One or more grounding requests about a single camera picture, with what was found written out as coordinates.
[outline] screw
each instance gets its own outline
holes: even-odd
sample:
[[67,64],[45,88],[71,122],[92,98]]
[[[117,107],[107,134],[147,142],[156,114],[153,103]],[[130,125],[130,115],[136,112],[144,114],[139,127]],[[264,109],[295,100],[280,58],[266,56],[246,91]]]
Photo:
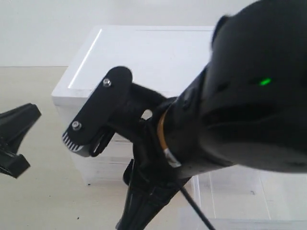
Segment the screw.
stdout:
[[106,78],[103,80],[103,84],[104,84],[104,87],[110,87],[112,82],[110,81],[109,78]]
[[79,121],[74,121],[71,125],[72,129],[74,131],[78,131],[80,130],[80,128],[82,127],[81,123]]

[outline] white wall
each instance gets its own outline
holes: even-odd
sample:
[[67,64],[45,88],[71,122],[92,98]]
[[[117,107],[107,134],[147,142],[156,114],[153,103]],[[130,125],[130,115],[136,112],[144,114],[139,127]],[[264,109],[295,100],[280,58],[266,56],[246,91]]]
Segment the white wall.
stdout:
[[254,0],[0,0],[0,67],[68,66],[93,26],[215,25]]

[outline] green led light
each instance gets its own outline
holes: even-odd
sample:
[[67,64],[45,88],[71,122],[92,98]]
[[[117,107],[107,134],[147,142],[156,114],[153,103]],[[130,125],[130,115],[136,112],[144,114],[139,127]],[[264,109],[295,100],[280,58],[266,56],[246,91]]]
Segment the green led light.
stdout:
[[265,78],[259,82],[259,85],[267,85],[272,81],[271,78]]

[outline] black cable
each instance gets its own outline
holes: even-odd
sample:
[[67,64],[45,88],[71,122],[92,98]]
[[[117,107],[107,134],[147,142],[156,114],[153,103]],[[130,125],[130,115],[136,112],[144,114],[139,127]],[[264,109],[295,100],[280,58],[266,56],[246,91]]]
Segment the black cable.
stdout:
[[184,187],[180,186],[180,191],[183,194],[183,196],[185,197],[185,199],[188,201],[188,203],[192,206],[194,211],[197,213],[197,215],[201,218],[203,223],[207,226],[207,228],[209,230],[216,230],[213,227],[213,225],[210,223],[210,221],[206,218],[206,216],[203,214],[201,209],[197,206],[197,204],[195,203],[193,198],[190,196],[190,194],[187,192],[187,190]]

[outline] black device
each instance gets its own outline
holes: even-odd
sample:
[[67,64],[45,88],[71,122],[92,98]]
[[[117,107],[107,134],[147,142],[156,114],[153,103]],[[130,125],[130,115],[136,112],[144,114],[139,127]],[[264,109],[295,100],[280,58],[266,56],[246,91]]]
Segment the black device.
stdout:
[[222,17],[212,50],[176,98],[132,83],[126,67],[111,69],[63,134],[85,157],[114,133],[133,143],[118,230],[144,229],[179,190],[213,230],[183,188],[199,173],[235,164],[307,173],[307,1],[260,0]]
[[0,173],[18,178],[30,164],[17,154],[27,132],[41,113],[35,104],[25,104],[0,114]]

